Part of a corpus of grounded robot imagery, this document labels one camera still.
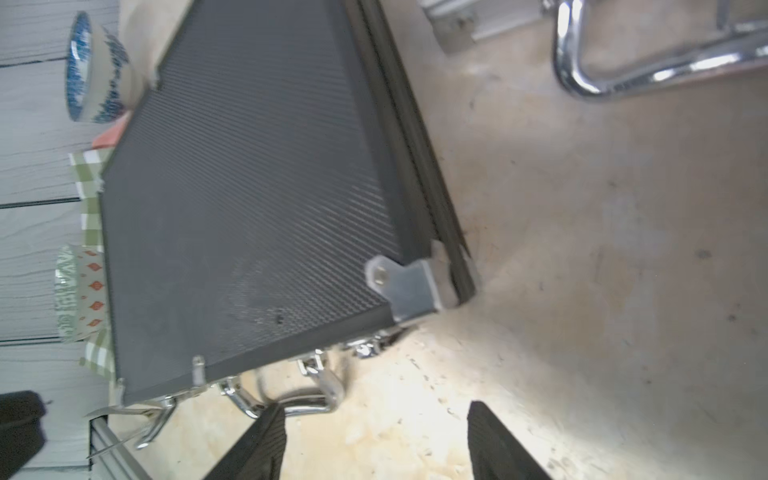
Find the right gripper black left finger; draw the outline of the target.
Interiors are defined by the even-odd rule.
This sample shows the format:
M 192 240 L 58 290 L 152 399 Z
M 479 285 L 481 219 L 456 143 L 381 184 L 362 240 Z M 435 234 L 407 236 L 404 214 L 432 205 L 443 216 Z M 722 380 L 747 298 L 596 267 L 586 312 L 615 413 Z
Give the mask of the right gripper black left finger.
M 287 446 L 285 420 L 281 406 L 269 406 L 204 479 L 279 479 Z

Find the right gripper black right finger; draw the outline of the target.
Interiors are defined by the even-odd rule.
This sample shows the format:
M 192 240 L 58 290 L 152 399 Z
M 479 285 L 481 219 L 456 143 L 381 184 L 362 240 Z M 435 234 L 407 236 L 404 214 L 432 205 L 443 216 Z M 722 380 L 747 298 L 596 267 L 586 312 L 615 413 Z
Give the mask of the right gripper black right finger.
M 467 422 L 467 443 L 475 480 L 550 479 L 484 402 L 471 402 Z

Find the black carbon poker case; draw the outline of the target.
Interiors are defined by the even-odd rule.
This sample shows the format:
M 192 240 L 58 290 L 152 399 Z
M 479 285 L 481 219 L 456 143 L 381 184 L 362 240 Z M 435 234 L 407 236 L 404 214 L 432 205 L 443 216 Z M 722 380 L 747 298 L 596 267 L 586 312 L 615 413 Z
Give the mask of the black carbon poker case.
M 102 174 L 117 410 L 147 447 L 210 386 L 296 360 L 334 411 L 333 347 L 376 355 L 477 283 L 377 1 L 194 1 Z

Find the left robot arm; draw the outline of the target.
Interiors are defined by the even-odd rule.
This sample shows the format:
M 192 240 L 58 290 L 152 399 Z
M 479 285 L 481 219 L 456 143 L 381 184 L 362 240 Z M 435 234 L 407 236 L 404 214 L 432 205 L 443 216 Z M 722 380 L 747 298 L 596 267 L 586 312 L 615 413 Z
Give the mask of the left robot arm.
M 1 478 L 10 479 L 45 445 L 41 419 L 46 408 L 33 391 L 1 395 Z

